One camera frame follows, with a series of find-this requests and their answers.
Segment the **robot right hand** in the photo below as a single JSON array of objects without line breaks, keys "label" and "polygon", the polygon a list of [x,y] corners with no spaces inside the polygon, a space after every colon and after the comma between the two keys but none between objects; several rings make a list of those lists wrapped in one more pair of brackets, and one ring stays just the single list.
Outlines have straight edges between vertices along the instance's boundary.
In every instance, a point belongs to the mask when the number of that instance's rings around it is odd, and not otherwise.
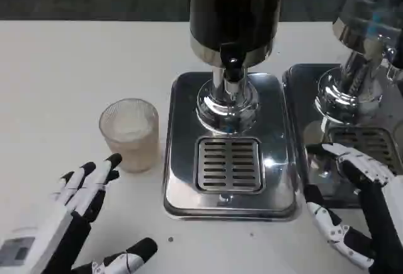
[{"label": "robot right hand", "polygon": [[308,211],[327,243],[369,273],[402,273],[402,176],[353,147],[338,143],[311,144],[311,156],[328,157],[358,190],[358,201],[370,237],[343,223],[326,206],[317,185],[306,184]]}]

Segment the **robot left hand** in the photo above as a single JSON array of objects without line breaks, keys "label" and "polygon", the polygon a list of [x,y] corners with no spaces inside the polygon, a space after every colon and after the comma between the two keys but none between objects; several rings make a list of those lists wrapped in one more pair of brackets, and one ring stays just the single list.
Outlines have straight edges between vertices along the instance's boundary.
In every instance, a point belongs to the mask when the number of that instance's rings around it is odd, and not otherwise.
[{"label": "robot left hand", "polygon": [[126,250],[81,266],[74,263],[98,218],[106,186],[119,178],[122,155],[88,162],[61,176],[56,189],[30,208],[1,241],[1,273],[135,273],[158,250],[146,237]]}]

